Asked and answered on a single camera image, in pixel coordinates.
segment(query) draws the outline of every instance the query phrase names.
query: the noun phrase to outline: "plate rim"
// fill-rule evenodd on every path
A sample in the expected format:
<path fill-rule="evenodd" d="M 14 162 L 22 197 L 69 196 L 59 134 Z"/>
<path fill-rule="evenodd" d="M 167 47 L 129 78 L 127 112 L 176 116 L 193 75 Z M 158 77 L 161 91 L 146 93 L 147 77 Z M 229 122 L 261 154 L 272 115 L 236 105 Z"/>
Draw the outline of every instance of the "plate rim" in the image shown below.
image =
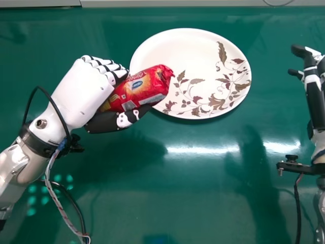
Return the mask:
<path fill-rule="evenodd" d="M 220 36 L 219 34 L 216 34 L 214 32 L 210 32 L 208 30 L 204 30 L 204 29 L 198 29 L 198 28 L 173 28 L 173 29 L 168 29 L 168 30 L 164 30 L 162 32 L 159 32 L 159 33 L 156 33 L 152 36 L 150 36 L 149 38 L 147 38 L 145 41 L 143 41 L 140 46 L 138 46 L 138 48 L 136 49 L 136 51 L 133 53 L 132 55 L 132 58 L 131 58 L 131 61 L 130 61 L 130 65 L 129 65 L 129 70 L 130 70 L 130 73 L 132 74 L 131 70 L 132 70 L 132 63 L 135 62 L 135 57 L 138 55 L 139 52 L 141 52 L 141 49 L 146 45 L 146 43 L 148 43 L 149 41 L 151 41 L 152 39 L 156 38 L 156 36 L 159 36 L 159 35 L 162 35 L 162 34 L 166 34 L 166 33 L 169 33 L 169 32 L 179 32 L 179 31 L 184 31 L 184 32 L 201 32 L 201 33 L 206 33 L 206 34 L 209 34 L 211 36 L 214 36 L 215 38 L 221 38 L 222 40 L 226 41 L 227 43 L 229 43 L 234 49 L 237 49 L 238 52 L 243 56 L 245 57 L 245 60 L 247 61 L 247 64 L 248 64 L 248 67 L 249 67 L 249 70 L 250 70 L 250 80 L 251 80 L 251 84 L 252 84 L 252 71 L 251 71 L 251 66 L 250 66 L 250 63 L 247 59 L 247 57 L 245 56 L 245 54 L 242 52 L 242 50 L 240 50 L 239 47 L 237 47 L 232 41 L 228 40 L 227 38 L 223 37 L 223 36 Z M 222 110 L 220 111 L 216 116 L 207 116 L 207 117 L 197 117 L 197 116 L 194 116 L 193 117 L 182 117 L 181 115 L 177 115 L 176 113 L 175 114 L 165 114 L 164 112 L 162 112 L 161 110 L 159 110 L 158 108 L 156 108 L 156 106 L 159 104 L 156 104 L 154 105 L 152 108 L 154 108 L 155 110 L 157 110 L 158 112 L 162 113 L 162 114 L 165 114 L 167 116 L 171 116 L 171 117 L 175 117 L 175 118 L 180 118 L 180 119 L 190 119 L 190 120 L 197 120 L 197 119 L 210 119 L 210 118 L 215 118 L 215 117 L 219 117 L 221 115 L 224 115 L 226 113 L 229 113 L 230 111 L 234 110 L 235 108 L 237 108 L 244 100 L 245 98 L 247 97 L 249 91 L 250 91 L 250 88 L 251 88 L 251 85 L 249 86 L 248 88 L 248 91 L 246 93 L 245 96 L 241 97 L 240 99 L 238 99 L 237 101 L 239 101 L 235 106 L 231 107 L 230 110 Z"/>

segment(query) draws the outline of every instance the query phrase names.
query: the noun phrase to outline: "silver robotic arm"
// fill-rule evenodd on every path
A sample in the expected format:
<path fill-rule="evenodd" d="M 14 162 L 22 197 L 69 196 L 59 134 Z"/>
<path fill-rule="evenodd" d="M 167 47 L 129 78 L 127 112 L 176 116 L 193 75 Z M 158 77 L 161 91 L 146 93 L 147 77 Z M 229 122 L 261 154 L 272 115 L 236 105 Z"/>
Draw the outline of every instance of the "silver robotic arm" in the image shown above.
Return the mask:
<path fill-rule="evenodd" d="M 71 134 L 72 130 L 85 127 L 89 133 L 119 131 L 149 111 L 151 106 L 146 105 L 124 113 L 96 113 L 127 76 L 128 70 L 112 60 L 85 55 L 74 62 L 51 96 L 38 87 L 50 100 L 46 110 L 33 121 L 26 121 L 25 114 L 18 137 L 0 153 L 0 231 L 14 204 L 26 187 L 44 174 L 64 139 L 67 143 L 60 154 L 82 151 L 77 143 L 80 138 Z"/>

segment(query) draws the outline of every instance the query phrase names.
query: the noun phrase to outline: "black cable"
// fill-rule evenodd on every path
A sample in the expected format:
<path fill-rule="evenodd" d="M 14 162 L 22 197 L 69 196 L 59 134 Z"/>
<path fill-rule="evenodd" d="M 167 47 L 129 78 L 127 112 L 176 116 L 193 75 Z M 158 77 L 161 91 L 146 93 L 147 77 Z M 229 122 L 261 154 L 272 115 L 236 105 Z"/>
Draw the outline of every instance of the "black cable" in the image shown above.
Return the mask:
<path fill-rule="evenodd" d="M 288 4 L 291 4 L 294 0 L 289 0 L 288 2 L 286 3 L 282 3 L 282 4 L 278 4 L 278 5 L 275 5 L 275 4 L 272 4 L 270 3 L 268 0 L 263 0 L 264 3 L 266 3 L 267 5 L 271 6 L 271 7 L 282 7 L 282 6 L 286 6 Z"/>
<path fill-rule="evenodd" d="M 32 90 L 30 96 L 29 96 L 29 99 L 28 99 L 28 102 L 27 102 L 27 106 L 26 106 L 26 109 L 25 109 L 25 114 L 24 114 L 24 118 L 23 118 L 23 121 L 22 121 L 22 125 L 24 126 L 25 123 L 26 123 L 26 119 L 27 119 L 27 115 L 28 115 L 28 112 L 29 112 L 29 107 L 30 107 L 30 104 L 31 104 L 31 101 L 33 100 L 33 97 L 36 93 L 37 90 L 41 90 L 44 95 L 47 97 L 47 99 L 49 100 L 49 102 L 51 103 L 51 105 L 53 106 L 57 116 L 59 117 L 61 123 L 62 123 L 62 126 L 64 128 L 64 131 L 66 133 L 66 136 L 67 136 L 67 145 L 66 147 L 67 148 L 70 148 L 71 146 L 71 137 L 70 137 L 70 134 L 69 134 L 69 130 L 68 130 L 68 126 L 67 126 L 67 123 L 65 122 L 65 120 L 63 119 L 63 116 L 62 114 L 60 113 L 60 110 L 58 109 L 57 105 L 55 104 L 55 102 L 53 101 L 53 99 L 51 98 L 51 96 L 48 94 L 48 92 L 42 88 L 41 86 L 36 86 L 34 88 L 34 90 Z"/>
<path fill-rule="evenodd" d="M 299 193 L 298 193 L 298 184 L 301 180 L 301 177 L 303 174 L 299 174 L 295 185 L 294 185 L 294 190 L 295 190 L 295 200 L 296 200 L 296 207 L 297 207 L 297 235 L 296 235 L 296 244 L 300 243 L 300 236 L 301 236 L 301 209 L 300 209 L 300 200 L 299 200 Z"/>
<path fill-rule="evenodd" d="M 295 197 L 294 193 L 289 191 L 288 189 L 279 189 L 279 191 L 281 192 L 287 192 L 288 194 L 290 194 L 291 196 Z M 305 219 L 308 221 L 309 223 L 309 227 L 310 227 L 310 230 L 311 232 L 313 232 L 315 230 L 314 228 L 314 225 L 313 225 L 313 222 L 312 220 L 310 219 L 308 213 L 307 213 L 307 210 L 306 210 L 306 207 L 302 204 L 302 202 L 300 203 L 300 207 L 301 207 L 301 210 L 302 210 L 302 214 L 303 216 L 305 217 Z"/>
<path fill-rule="evenodd" d="M 38 181 L 45 183 L 45 181 L 43 179 L 38 179 Z M 80 207 L 78 206 L 77 202 L 73 199 L 71 194 L 66 190 L 66 188 L 63 185 L 61 185 L 57 182 L 54 182 L 54 181 L 50 181 L 50 183 L 52 186 L 54 186 L 54 188 L 56 188 L 57 190 L 60 190 L 65 195 L 65 197 L 71 202 L 72 206 L 74 207 L 74 209 L 76 210 L 76 212 L 78 214 L 82 234 L 86 235 L 85 220 L 84 220 L 84 217 L 82 215 L 82 212 L 81 212 Z M 88 243 L 88 238 L 83 237 L 82 239 L 86 244 Z"/>

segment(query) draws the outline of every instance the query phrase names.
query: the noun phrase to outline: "green tabletop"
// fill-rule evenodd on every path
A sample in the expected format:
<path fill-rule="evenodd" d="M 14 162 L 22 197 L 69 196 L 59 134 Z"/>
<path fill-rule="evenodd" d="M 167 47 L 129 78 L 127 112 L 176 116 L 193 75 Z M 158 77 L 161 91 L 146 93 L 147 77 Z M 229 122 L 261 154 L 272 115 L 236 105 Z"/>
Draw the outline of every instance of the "green tabletop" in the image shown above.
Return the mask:
<path fill-rule="evenodd" d="M 56 161 L 53 179 L 79 203 L 92 244 L 293 243 L 296 175 L 277 175 L 285 154 L 310 162 L 302 62 L 293 43 L 325 52 L 325 8 L 153 8 L 0 10 L 0 149 L 17 137 L 29 93 L 52 92 L 84 54 L 129 64 L 158 32 L 201 28 L 248 58 L 252 86 L 221 117 L 192 121 L 150 111 L 130 129 L 88 135 L 86 148 Z M 42 94 L 30 111 L 47 106 Z M 301 243 L 312 243 L 315 177 L 300 183 Z M 78 243 L 40 184 L 29 187 L 0 234 L 1 244 Z M 63 206 L 79 228 L 73 207 Z"/>

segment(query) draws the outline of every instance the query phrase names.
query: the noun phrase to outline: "robotic arm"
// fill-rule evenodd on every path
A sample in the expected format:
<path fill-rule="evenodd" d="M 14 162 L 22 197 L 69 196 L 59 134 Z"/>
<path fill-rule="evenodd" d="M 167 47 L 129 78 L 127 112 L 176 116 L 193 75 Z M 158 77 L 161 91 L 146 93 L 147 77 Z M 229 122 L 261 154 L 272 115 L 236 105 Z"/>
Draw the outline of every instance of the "robotic arm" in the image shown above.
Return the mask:
<path fill-rule="evenodd" d="M 124 130 L 151 108 L 144 105 L 128 112 L 97 113 L 98 108 L 128 76 L 128 70 L 112 60 L 92 56 L 77 59 L 52 96 L 46 110 L 33 121 L 26 116 L 18 137 L 0 154 L 0 231 L 26 187 L 45 172 L 51 156 L 66 138 L 61 154 L 82 151 L 71 131 L 85 127 L 88 133 Z"/>
<path fill-rule="evenodd" d="M 295 184 L 298 211 L 296 243 L 300 242 L 301 228 L 297 185 L 303 174 L 319 175 L 316 181 L 319 190 L 314 197 L 314 208 L 318 220 L 314 243 L 325 244 L 325 55 L 309 47 L 299 45 L 292 45 L 291 52 L 304 61 L 303 72 L 289 69 L 288 73 L 296 76 L 304 84 L 311 118 L 307 132 L 309 139 L 315 144 L 315 151 L 311 156 L 311 166 L 297 163 L 298 156 L 296 155 L 286 155 L 286 162 L 277 163 L 277 169 L 280 176 L 283 171 L 300 174 Z"/>

